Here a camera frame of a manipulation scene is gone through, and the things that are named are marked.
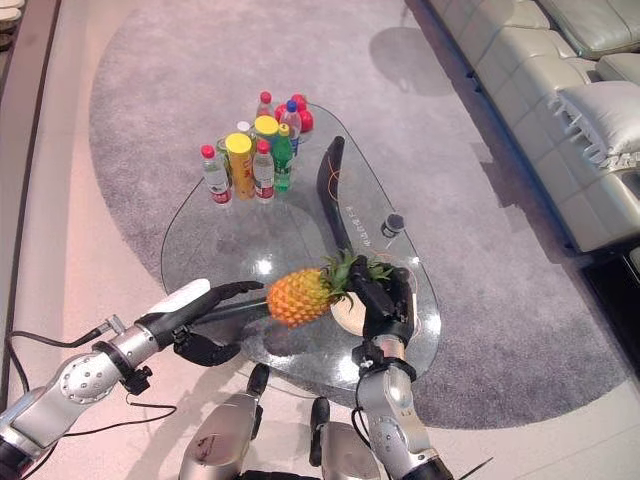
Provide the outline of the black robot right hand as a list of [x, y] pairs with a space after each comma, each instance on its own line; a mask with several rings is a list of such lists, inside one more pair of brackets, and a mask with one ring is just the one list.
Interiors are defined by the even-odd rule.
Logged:
[[350, 271], [350, 286], [365, 306], [362, 336], [366, 340], [390, 335], [406, 347], [414, 333], [415, 310], [410, 272], [391, 267], [387, 279], [375, 280], [362, 265]]

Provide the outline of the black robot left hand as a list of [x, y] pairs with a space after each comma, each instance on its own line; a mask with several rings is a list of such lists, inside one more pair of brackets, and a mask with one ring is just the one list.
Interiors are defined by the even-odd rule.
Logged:
[[233, 359], [240, 352], [240, 345], [218, 345], [208, 337], [194, 333], [192, 325], [212, 313], [223, 300], [263, 287], [264, 284], [257, 281], [211, 287], [207, 279], [197, 279], [151, 308], [135, 324], [152, 334], [159, 351], [171, 346], [176, 355], [190, 363], [219, 366]]

